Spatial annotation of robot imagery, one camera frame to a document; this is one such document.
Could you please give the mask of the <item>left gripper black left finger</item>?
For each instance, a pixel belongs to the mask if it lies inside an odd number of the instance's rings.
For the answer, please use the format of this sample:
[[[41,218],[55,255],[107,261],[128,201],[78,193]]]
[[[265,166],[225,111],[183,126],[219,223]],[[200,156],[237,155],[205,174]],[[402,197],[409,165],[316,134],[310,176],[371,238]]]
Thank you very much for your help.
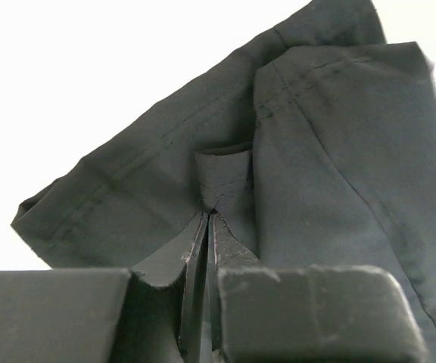
[[[198,362],[207,264],[207,214],[132,268],[128,362]]]

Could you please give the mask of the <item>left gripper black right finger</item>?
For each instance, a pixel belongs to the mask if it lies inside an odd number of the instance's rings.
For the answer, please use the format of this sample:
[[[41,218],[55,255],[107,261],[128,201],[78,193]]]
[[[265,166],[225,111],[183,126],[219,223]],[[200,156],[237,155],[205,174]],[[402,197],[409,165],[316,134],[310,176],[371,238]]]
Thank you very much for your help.
[[[214,213],[208,223],[207,253],[207,323],[209,324],[212,362],[225,362],[221,351],[221,303],[218,288],[218,271],[221,268],[239,268],[259,265],[259,259],[244,244],[238,242],[225,219]]]

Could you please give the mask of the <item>black trousers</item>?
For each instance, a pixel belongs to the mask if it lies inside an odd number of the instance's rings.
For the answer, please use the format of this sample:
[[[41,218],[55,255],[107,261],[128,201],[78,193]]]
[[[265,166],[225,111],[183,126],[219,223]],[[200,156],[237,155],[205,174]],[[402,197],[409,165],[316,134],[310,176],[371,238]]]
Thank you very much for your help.
[[[371,1],[313,1],[19,205],[54,268],[133,266],[219,214],[267,266],[375,265],[436,362],[436,92]]]

